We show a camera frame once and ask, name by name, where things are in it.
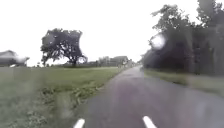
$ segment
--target field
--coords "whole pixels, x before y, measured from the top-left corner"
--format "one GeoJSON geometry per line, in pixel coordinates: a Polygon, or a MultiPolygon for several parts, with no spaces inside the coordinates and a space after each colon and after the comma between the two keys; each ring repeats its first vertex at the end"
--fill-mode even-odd
{"type": "Polygon", "coordinates": [[[120,68],[0,68],[0,128],[71,128],[120,68]]]}
{"type": "Polygon", "coordinates": [[[184,85],[194,89],[215,93],[224,97],[224,78],[210,77],[183,73],[167,73],[155,70],[144,69],[148,75],[159,77],[163,80],[184,85]]]}

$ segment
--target white road marking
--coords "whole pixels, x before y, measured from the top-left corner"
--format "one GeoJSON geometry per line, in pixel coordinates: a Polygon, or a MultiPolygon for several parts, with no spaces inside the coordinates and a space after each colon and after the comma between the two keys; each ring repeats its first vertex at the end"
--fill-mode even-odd
{"type": "Polygon", "coordinates": [[[146,128],[156,128],[156,126],[153,124],[152,120],[148,116],[144,116],[142,119],[145,123],[146,128]]]}
{"type": "Polygon", "coordinates": [[[73,128],[82,128],[84,124],[85,124],[85,120],[81,118],[76,122],[73,128]]]}

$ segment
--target grass verge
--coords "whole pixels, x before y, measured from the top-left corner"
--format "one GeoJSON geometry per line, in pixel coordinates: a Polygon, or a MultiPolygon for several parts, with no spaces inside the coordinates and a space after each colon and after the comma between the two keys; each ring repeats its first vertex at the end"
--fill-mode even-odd
{"type": "Polygon", "coordinates": [[[0,68],[1,128],[69,128],[119,68],[0,68]]]}
{"type": "Polygon", "coordinates": [[[224,78],[143,69],[145,74],[224,97],[224,78]]]}

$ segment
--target wet road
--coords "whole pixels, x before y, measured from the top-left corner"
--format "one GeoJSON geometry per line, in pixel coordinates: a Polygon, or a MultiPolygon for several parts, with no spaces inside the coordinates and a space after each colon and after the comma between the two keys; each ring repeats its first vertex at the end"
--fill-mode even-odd
{"type": "Polygon", "coordinates": [[[111,79],[85,105],[85,128],[224,128],[224,99],[144,75],[140,67],[111,79]]]}

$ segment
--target overcast sky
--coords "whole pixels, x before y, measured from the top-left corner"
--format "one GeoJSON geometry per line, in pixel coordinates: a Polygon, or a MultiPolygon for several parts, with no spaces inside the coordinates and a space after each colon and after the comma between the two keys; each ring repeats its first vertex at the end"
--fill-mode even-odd
{"type": "Polygon", "coordinates": [[[151,27],[158,19],[150,13],[164,4],[197,15],[196,0],[1,0],[0,51],[29,56],[28,65],[35,65],[47,30],[63,28],[83,32],[80,45],[89,60],[118,55],[138,60],[155,34],[151,27]]]}

